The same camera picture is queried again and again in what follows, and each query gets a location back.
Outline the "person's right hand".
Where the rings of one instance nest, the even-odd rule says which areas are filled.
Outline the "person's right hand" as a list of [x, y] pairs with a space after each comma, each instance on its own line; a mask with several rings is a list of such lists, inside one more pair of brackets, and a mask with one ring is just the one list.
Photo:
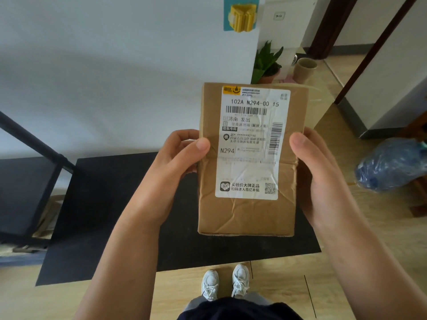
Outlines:
[[302, 134], [318, 148], [318, 170], [311, 172], [299, 159], [297, 201], [316, 230], [334, 227], [354, 209], [354, 200], [324, 139], [310, 128]]

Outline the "person's white sneaker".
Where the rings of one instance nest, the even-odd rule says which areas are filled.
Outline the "person's white sneaker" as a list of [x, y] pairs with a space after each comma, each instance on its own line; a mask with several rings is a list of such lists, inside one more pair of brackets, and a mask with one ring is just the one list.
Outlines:
[[220, 279], [216, 270], [208, 270], [204, 274], [201, 282], [201, 295], [206, 301], [217, 300], [219, 283]]
[[249, 280], [251, 276], [248, 267], [237, 264], [232, 273], [232, 295], [233, 298], [242, 298], [248, 293]]

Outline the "person's right forearm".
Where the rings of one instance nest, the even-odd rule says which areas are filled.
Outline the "person's right forearm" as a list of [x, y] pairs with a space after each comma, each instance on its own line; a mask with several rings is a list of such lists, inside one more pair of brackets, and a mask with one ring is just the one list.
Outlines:
[[313, 224], [357, 320], [427, 320], [427, 295], [358, 209]]

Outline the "person's left hand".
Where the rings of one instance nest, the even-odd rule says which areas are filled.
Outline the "person's left hand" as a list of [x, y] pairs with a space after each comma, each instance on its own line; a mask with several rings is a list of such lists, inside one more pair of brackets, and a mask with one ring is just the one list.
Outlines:
[[177, 154], [187, 142], [200, 138], [198, 130], [186, 129], [176, 130], [166, 139], [128, 204], [138, 223], [160, 227], [166, 220], [179, 182], [196, 172], [177, 171]]

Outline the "green potted plant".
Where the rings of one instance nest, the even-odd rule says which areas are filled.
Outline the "green potted plant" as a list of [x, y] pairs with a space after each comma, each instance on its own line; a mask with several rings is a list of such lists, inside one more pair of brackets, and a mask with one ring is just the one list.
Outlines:
[[271, 51], [271, 41], [266, 41], [260, 50], [257, 50], [254, 60], [251, 84], [272, 84], [280, 74], [281, 65], [277, 63], [284, 47], [276, 53]]

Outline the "dark brown door frame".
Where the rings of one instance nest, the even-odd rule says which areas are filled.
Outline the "dark brown door frame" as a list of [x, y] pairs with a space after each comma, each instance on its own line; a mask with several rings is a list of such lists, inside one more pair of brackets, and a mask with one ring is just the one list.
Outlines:
[[357, 0], [330, 0], [307, 54], [315, 60], [329, 56]]
[[390, 37], [392, 32], [397, 28], [403, 18], [406, 16], [411, 7], [415, 4], [417, 0], [405, 0], [402, 6], [399, 8], [397, 13], [394, 15], [390, 23], [387, 25], [385, 30], [379, 36], [377, 41], [371, 47], [371, 49], [366, 54], [365, 58], [362, 60], [360, 65], [357, 67], [353, 75], [350, 77], [349, 81], [345, 84], [343, 89], [340, 91], [339, 95], [336, 97], [334, 104], [338, 105], [346, 96], [350, 88], [354, 85], [356, 80], [360, 77], [360, 75], [365, 71], [367, 66], [371, 63], [373, 58], [385, 44], [387, 39]]

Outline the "person's right white sneaker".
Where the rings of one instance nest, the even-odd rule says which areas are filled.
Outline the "person's right white sneaker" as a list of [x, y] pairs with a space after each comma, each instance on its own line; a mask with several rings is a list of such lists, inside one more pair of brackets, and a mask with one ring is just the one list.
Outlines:
[[242, 298], [248, 293], [249, 280], [251, 276], [248, 267], [237, 264], [232, 273], [232, 295], [233, 298]]

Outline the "person's left white sneaker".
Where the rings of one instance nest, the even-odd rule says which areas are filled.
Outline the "person's left white sneaker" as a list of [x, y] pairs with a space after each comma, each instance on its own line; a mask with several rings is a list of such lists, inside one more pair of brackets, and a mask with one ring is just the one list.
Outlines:
[[204, 274], [201, 282], [201, 295], [206, 301], [217, 300], [219, 283], [220, 279], [216, 270], [208, 270]]

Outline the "person's left forearm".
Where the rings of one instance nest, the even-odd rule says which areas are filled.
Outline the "person's left forearm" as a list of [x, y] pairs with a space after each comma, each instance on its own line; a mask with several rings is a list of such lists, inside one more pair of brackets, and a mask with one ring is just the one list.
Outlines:
[[149, 320], [159, 232], [172, 202], [129, 202], [104, 248], [73, 320]]

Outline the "beige ceramic cup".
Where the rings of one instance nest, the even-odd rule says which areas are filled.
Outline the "beige ceramic cup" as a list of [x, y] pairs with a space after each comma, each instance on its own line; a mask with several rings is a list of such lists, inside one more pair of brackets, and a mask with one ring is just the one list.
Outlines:
[[317, 67], [318, 64], [314, 59], [300, 58], [294, 66], [292, 79], [297, 84], [304, 84], [311, 78]]

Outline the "flat cardboard piece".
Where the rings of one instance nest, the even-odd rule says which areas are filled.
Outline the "flat cardboard piece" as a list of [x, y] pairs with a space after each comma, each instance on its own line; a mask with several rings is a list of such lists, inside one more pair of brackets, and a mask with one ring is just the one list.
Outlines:
[[51, 238], [61, 211], [65, 195], [53, 195], [49, 198], [39, 223], [33, 233], [33, 238]]

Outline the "person's dark navy shirt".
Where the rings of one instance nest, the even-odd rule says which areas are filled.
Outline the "person's dark navy shirt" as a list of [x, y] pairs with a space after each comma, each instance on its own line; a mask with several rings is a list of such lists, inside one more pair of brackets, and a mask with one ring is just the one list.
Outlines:
[[252, 301], [223, 297], [214, 301], [190, 302], [177, 320], [303, 320], [282, 302], [259, 305]]

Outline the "brown cardboard parcel white label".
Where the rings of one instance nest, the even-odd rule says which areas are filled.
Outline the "brown cardboard parcel white label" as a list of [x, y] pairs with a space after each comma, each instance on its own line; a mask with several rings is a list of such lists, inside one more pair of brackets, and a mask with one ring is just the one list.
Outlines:
[[200, 234], [294, 235], [290, 136], [304, 131], [309, 100], [298, 84], [203, 85], [199, 131], [211, 148], [197, 167]]

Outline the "person's grey trousers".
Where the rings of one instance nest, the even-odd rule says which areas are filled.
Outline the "person's grey trousers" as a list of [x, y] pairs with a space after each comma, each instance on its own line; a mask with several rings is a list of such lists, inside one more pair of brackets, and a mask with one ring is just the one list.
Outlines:
[[[241, 300], [246, 300], [246, 301], [250, 301], [253, 302], [257, 305], [260, 306], [268, 306], [273, 304], [272, 301], [270, 301], [269, 299], [264, 298], [263, 296], [261, 296], [259, 293], [257, 292], [249, 292], [245, 295], [236, 295], [234, 298], [237, 299], [241, 299]], [[195, 299], [192, 299], [187, 306], [184, 308], [184, 312], [185, 311], [189, 311], [192, 310], [196, 307], [198, 307], [201, 303], [203, 302], [207, 302], [207, 299], [204, 296], [199, 296]]]

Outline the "black metal rack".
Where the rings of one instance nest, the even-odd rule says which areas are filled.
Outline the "black metal rack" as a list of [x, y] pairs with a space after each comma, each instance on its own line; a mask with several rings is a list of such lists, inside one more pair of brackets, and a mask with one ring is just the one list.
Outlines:
[[76, 167], [1, 111], [0, 128], [40, 154], [0, 159], [0, 244], [45, 250], [50, 240], [33, 234], [61, 171]]

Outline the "yellow plastic wall holder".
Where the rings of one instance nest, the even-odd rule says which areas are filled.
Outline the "yellow plastic wall holder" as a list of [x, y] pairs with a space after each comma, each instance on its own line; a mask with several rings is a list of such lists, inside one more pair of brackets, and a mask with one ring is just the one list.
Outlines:
[[257, 21], [258, 6], [253, 3], [232, 4], [228, 13], [228, 23], [234, 32], [250, 32]]

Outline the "blue plastic bag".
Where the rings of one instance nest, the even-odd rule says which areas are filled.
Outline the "blue plastic bag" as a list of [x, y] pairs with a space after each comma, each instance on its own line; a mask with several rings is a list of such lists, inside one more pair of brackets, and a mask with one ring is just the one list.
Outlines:
[[427, 176], [427, 139], [389, 138], [357, 165], [355, 183], [386, 192]]

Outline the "black low table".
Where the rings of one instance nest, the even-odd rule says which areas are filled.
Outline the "black low table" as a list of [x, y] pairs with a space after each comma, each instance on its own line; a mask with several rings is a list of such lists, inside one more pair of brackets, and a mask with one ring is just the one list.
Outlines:
[[[36, 286], [90, 280], [118, 218], [156, 152], [78, 159], [41, 266]], [[293, 237], [205, 236], [198, 227], [198, 178], [179, 183], [162, 225], [158, 271], [320, 253], [300, 209]]]

